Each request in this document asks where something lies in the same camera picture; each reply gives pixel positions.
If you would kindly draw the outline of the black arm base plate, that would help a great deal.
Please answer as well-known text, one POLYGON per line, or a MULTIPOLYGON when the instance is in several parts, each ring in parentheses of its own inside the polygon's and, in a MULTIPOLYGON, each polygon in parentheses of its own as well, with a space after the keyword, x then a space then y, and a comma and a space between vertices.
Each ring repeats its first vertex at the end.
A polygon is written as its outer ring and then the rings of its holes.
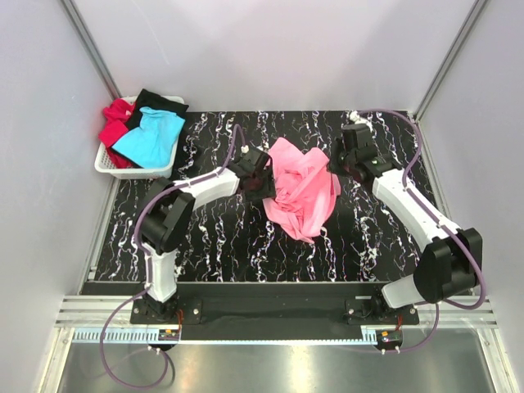
POLYGON ((182 324, 186 341, 323 341, 361 339, 362 327, 419 323, 413 306, 384 312, 382 283, 190 283, 167 305, 133 303, 132 324, 182 324))

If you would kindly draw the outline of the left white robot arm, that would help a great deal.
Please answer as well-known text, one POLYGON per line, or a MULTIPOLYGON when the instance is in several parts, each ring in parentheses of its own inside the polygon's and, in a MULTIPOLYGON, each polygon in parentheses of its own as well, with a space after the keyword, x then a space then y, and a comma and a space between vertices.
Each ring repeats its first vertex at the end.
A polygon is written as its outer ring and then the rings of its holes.
POLYGON ((135 224, 134 239, 146 261, 148 314, 160 324, 179 312, 174 252, 186 236, 193 212, 218 199, 242 194, 248 202, 276 196, 273 162, 258 148, 243 147, 232 162, 186 181, 157 179, 135 224))

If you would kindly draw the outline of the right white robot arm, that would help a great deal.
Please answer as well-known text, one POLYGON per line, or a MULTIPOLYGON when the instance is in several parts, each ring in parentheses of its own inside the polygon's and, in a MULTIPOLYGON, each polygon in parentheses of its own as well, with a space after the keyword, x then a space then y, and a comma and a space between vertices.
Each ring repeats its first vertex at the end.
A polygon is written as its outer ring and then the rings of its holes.
POLYGON ((407 306, 450 302, 452 296, 475 287, 480 289, 477 302, 483 303, 481 234, 445 217, 409 181, 397 160, 380 155, 369 126, 343 127, 332 145, 328 168, 365 186, 395 214, 422 252, 413 274, 387 283, 372 297, 370 311, 377 322, 393 323, 407 306))

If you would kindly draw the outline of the pink t shirt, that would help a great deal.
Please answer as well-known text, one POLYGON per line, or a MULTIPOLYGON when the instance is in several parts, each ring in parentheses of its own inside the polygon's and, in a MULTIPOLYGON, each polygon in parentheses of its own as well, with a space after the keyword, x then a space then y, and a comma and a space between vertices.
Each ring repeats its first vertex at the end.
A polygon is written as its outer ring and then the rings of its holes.
POLYGON ((328 156, 314 147, 306 153, 285 138, 270 147, 276 196, 263 200, 268 220, 292 239, 312 244, 341 195, 328 156))

